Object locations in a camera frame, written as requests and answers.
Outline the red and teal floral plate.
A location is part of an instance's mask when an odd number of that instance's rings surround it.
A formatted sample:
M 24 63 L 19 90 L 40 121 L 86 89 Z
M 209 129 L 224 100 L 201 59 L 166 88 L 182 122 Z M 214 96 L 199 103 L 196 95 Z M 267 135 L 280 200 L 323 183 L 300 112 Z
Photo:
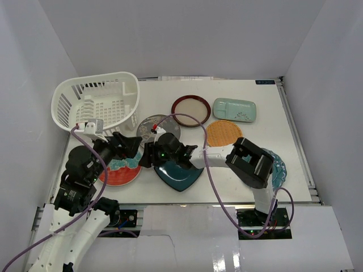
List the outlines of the red and teal floral plate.
M 138 152 L 138 163 L 141 159 L 141 153 Z M 141 166 L 138 167 L 121 167 L 121 160 L 113 159 L 107 167 L 108 179 L 107 186 L 117 187 L 132 182 L 139 175 Z

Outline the grey reindeer plate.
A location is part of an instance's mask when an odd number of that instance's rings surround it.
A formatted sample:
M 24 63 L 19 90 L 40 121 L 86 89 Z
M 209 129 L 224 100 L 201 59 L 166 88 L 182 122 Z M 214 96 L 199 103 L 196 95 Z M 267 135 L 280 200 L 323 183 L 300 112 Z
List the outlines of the grey reindeer plate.
M 140 147 L 144 148 L 145 143 L 153 142 L 155 134 L 151 131 L 155 124 L 162 121 L 166 115 L 155 114 L 149 116 L 141 121 L 137 128 L 137 136 L 142 138 Z M 172 133 L 177 139 L 180 139 L 181 130 L 179 124 L 172 118 L 169 117 L 160 124 L 160 127 L 167 133 Z

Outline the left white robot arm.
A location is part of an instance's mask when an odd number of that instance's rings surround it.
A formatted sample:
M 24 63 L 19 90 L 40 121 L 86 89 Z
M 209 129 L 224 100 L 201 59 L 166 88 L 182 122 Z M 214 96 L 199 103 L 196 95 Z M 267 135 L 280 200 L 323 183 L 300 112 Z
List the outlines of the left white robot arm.
M 98 234 L 119 222 L 118 202 L 102 197 L 94 183 L 101 175 L 108 177 L 113 159 L 133 159 L 141 141 L 114 132 L 94 140 L 93 146 L 82 142 L 70 151 L 53 203 L 49 239 L 30 271 L 77 271 Z

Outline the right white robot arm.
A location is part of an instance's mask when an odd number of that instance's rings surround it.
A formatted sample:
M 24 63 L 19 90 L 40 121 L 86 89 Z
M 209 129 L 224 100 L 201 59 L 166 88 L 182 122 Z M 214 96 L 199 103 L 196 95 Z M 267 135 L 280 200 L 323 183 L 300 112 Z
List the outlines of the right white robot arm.
M 184 169 L 230 168 L 249 188 L 255 201 L 257 221 L 269 226 L 277 218 L 273 202 L 271 174 L 273 157 L 246 138 L 220 147 L 184 145 L 172 133 L 157 133 L 155 140 L 145 144 L 139 165 L 156 167 L 174 162 Z

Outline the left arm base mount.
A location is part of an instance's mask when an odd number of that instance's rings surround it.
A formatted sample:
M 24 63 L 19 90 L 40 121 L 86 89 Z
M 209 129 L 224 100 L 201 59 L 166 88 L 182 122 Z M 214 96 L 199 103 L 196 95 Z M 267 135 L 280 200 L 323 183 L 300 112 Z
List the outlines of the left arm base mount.
M 103 238 L 138 238 L 143 222 L 143 211 L 119 209 L 110 224 L 101 231 Z

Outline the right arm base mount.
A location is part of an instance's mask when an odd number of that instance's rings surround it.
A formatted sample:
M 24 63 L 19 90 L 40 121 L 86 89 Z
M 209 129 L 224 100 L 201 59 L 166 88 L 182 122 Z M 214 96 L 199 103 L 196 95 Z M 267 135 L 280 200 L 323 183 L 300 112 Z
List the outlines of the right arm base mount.
M 256 236 L 263 229 L 265 220 L 260 220 L 254 209 L 238 209 L 237 220 L 241 229 L 251 236 Z M 290 240 L 292 232 L 290 227 L 284 228 L 289 223 L 288 211 L 285 207 L 278 208 L 270 218 L 269 223 L 259 237 L 260 240 Z

